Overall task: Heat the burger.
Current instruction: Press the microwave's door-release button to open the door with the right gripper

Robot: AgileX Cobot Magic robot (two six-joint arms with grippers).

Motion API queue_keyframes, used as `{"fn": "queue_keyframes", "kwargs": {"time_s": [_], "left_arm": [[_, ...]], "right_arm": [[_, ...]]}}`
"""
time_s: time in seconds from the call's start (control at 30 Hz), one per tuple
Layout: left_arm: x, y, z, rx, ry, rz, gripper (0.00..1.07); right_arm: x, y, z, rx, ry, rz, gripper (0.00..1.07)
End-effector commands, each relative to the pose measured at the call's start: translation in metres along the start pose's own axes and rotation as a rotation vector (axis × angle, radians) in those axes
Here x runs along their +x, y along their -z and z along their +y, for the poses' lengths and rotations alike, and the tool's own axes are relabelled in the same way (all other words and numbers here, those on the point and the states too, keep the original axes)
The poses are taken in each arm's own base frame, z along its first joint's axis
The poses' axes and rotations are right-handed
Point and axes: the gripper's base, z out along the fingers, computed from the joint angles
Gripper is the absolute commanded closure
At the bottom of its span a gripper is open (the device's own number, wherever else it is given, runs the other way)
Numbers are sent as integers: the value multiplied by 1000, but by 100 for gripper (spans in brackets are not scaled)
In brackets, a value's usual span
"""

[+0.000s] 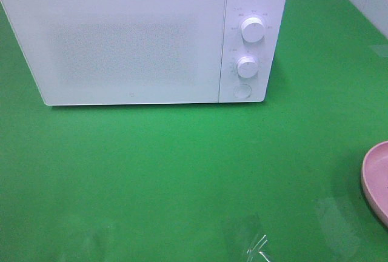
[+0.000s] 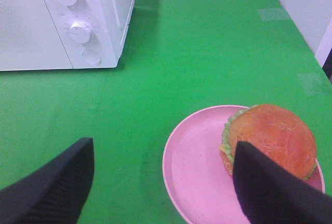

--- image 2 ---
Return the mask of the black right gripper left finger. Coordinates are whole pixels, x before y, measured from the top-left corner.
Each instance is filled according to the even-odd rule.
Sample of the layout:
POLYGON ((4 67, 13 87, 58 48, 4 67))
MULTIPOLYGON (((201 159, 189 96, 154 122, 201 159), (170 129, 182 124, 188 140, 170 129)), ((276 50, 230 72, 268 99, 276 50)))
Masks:
POLYGON ((1 190, 1 223, 77 223, 93 182, 93 139, 84 137, 1 190))

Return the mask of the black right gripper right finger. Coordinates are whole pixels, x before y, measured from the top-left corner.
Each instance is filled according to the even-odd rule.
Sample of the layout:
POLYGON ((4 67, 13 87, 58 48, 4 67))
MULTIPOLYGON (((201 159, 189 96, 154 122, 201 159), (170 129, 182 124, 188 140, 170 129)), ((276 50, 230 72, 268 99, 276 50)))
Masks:
POLYGON ((250 223, 331 223, 331 197, 298 179, 249 142, 236 146, 233 184, 250 223))

